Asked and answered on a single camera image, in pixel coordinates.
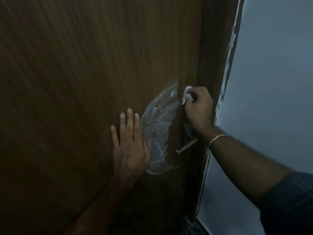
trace metal door handle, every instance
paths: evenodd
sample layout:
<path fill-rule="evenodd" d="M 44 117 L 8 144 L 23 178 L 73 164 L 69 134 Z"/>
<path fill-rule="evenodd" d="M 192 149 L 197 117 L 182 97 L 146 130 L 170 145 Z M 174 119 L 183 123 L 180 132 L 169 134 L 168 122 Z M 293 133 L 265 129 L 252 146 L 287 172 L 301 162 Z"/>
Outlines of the metal door handle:
<path fill-rule="evenodd" d="M 181 149 L 176 150 L 177 154 L 185 151 L 191 145 L 195 144 L 198 139 L 194 136 L 194 129 L 191 124 L 185 124 L 185 144 L 182 146 Z"/>

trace person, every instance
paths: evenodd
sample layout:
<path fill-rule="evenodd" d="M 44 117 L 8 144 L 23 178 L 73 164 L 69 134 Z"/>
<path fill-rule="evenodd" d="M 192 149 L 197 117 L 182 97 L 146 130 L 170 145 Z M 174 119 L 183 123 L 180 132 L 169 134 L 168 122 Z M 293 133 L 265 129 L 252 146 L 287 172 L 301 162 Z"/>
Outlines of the person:
<path fill-rule="evenodd" d="M 267 235 L 313 234 L 313 175 L 295 172 L 226 134 L 211 124 L 213 99 L 205 87 L 188 91 L 185 111 L 194 129 L 233 184 L 260 209 Z M 114 176 L 96 200 L 69 227 L 69 234 L 105 234 L 123 195 L 150 164 L 150 150 L 142 142 L 140 117 L 120 114 L 119 138 L 111 126 Z"/>

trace dark blue shirt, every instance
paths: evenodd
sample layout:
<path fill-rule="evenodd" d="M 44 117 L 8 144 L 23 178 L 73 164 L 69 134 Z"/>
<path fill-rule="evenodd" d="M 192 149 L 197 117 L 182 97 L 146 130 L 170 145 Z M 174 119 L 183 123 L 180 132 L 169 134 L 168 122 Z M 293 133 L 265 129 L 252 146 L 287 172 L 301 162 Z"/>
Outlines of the dark blue shirt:
<path fill-rule="evenodd" d="M 291 174 L 265 194 L 259 209 L 267 235 L 313 234 L 313 175 Z"/>

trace person's right arm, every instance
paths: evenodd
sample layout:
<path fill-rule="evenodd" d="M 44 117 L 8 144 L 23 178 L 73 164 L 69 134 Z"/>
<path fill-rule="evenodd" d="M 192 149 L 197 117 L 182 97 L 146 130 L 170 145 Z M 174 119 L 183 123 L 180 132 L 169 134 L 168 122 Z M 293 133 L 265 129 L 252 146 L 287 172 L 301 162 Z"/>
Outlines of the person's right arm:
<path fill-rule="evenodd" d="M 185 110 L 194 129 L 207 142 L 211 142 L 222 130 L 211 124 L 213 100 L 205 87 L 189 90 L 198 99 L 189 98 Z M 210 145 L 210 150 L 233 184 L 254 204 L 264 194 L 283 181 L 292 171 L 285 166 L 261 155 L 230 136 L 221 136 Z"/>

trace hand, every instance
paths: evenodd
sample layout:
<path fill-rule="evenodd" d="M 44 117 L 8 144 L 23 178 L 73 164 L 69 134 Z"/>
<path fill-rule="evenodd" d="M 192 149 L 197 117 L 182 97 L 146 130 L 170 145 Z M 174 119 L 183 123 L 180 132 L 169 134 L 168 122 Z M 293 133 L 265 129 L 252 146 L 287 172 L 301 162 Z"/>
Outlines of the hand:
<path fill-rule="evenodd" d="M 150 150 L 146 142 L 142 143 L 139 114 L 135 114 L 135 126 L 132 109 L 127 110 L 127 124 L 124 113 L 119 118 L 120 140 L 115 126 L 111 126 L 114 172 L 126 188 L 132 188 L 150 165 Z"/>
<path fill-rule="evenodd" d="M 193 125 L 193 128 L 206 138 L 212 128 L 213 99 L 204 86 L 190 88 L 188 93 L 197 95 L 198 99 L 193 102 L 190 97 L 187 97 L 185 106 L 187 118 Z"/>

